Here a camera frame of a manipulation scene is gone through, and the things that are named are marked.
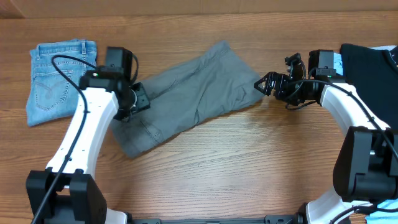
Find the grey cotton shorts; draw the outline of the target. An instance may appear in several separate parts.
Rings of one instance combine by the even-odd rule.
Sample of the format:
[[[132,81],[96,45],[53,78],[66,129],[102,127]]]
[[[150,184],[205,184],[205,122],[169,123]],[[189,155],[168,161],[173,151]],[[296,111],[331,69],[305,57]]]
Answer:
[[[143,80],[150,107],[129,118],[112,120],[121,149],[135,158],[208,118],[241,110],[262,99],[260,79],[223,40],[203,55]]]

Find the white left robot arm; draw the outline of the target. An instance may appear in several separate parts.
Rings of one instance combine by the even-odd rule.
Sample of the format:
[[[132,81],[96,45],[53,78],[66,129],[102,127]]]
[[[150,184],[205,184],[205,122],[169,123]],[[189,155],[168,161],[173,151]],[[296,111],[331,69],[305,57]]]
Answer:
[[[130,213],[108,207],[95,170],[111,121],[149,108],[144,86],[123,72],[89,70],[76,87],[78,106],[59,149],[26,180],[32,223],[132,223]]]

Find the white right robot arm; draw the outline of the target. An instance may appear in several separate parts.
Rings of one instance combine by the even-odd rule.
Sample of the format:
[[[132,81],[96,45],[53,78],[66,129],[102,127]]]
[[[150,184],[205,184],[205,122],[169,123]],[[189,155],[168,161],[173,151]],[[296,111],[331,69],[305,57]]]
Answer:
[[[397,212],[380,207],[397,198],[397,131],[365,105],[353,83],[337,73],[334,59],[331,50],[314,50],[305,66],[296,53],[285,58],[286,74],[269,72],[254,84],[262,94],[285,102],[287,110],[319,104],[345,135],[332,188],[296,214],[266,216],[265,223],[349,223],[353,213]]]

